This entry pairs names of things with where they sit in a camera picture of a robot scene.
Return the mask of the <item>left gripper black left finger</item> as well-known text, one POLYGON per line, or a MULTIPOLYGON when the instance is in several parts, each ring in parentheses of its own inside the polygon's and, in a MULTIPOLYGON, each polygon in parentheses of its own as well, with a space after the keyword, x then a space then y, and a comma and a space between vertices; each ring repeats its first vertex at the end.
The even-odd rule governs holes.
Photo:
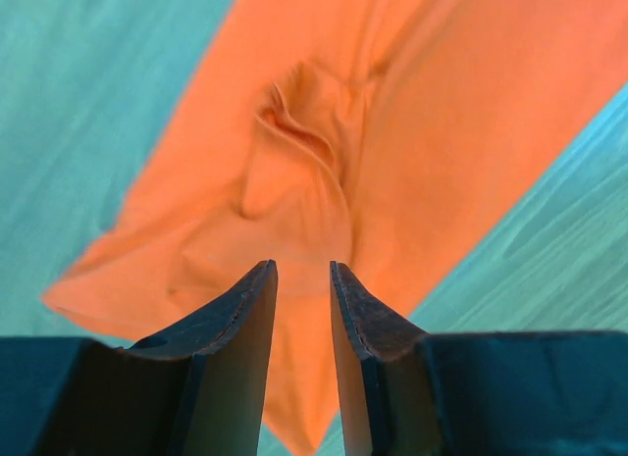
POLYGON ((1 341, 5 455, 252 455, 277 268, 129 348, 86 337, 1 341))

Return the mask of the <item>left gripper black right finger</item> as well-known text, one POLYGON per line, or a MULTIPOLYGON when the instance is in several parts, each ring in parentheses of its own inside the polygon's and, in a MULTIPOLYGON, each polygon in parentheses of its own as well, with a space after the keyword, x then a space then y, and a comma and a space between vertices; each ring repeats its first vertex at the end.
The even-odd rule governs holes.
POLYGON ((348 455, 623 455, 627 336, 429 333, 330 266, 348 455))

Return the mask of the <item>orange t shirt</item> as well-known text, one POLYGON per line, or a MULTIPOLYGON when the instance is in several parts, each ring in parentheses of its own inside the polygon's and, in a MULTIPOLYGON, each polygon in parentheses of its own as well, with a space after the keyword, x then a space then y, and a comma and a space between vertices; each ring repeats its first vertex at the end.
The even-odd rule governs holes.
POLYGON ((115 226, 44 294, 137 340, 274 260, 263 420, 338 408, 329 267, 411 313, 627 79, 627 0, 235 0, 115 226))

